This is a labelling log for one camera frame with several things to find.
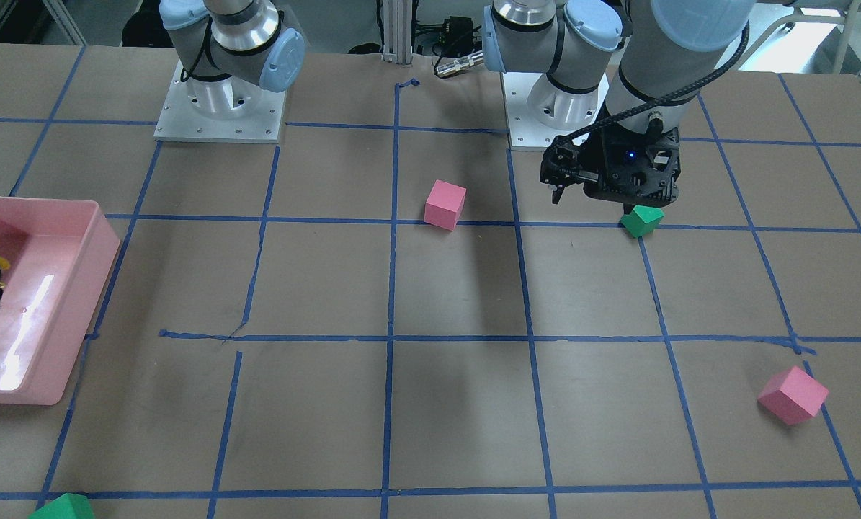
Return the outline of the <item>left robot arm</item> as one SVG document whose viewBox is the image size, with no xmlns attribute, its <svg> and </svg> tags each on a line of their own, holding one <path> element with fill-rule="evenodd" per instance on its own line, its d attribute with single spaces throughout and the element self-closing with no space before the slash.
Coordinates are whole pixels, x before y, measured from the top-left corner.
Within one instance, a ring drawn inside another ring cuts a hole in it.
<svg viewBox="0 0 861 519">
<path fill-rule="evenodd" d="M 700 90 L 746 49 L 752 1 L 493 1 L 486 68 L 532 73 L 530 107 L 556 135 L 539 180 L 553 203 L 663 208 L 679 196 L 679 128 Z"/>
</svg>

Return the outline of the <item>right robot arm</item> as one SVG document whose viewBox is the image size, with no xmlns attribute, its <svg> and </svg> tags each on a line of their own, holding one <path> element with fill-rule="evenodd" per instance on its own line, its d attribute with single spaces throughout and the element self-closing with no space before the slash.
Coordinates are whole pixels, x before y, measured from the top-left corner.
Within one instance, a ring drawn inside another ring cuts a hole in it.
<svg viewBox="0 0 861 519">
<path fill-rule="evenodd" d="M 298 76 L 302 36 L 269 1 L 163 1 L 173 48 L 0 44 L 0 196 L 93 200 L 141 219 L 267 227 L 278 148 L 212 144 Z"/>
</svg>

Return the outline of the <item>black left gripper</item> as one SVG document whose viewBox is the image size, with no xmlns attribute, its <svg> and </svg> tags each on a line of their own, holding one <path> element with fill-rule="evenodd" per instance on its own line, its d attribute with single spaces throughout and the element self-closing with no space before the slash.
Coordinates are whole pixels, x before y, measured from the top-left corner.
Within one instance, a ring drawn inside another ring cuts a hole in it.
<svg viewBox="0 0 861 519">
<path fill-rule="evenodd" d="M 644 135 L 624 127 L 598 129 L 583 143 L 583 170 L 596 175 L 595 182 L 583 185 L 590 198 L 632 206 L 670 205 L 679 197 L 679 128 Z M 552 204 L 560 203 L 565 189 L 552 186 Z"/>
</svg>

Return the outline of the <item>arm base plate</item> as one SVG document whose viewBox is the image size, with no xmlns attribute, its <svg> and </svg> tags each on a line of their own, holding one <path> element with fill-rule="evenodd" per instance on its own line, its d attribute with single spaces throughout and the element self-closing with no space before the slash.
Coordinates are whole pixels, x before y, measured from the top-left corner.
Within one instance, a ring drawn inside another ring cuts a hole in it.
<svg viewBox="0 0 861 519">
<path fill-rule="evenodd" d="M 181 80 L 174 67 L 153 137 L 157 141 L 278 144 L 286 94 L 262 91 L 239 78 Z"/>
<path fill-rule="evenodd" d="M 560 91 L 543 74 L 505 73 L 501 82 L 513 151 L 543 151 L 556 136 L 591 125 L 609 89 L 605 74 L 584 94 Z"/>
</svg>

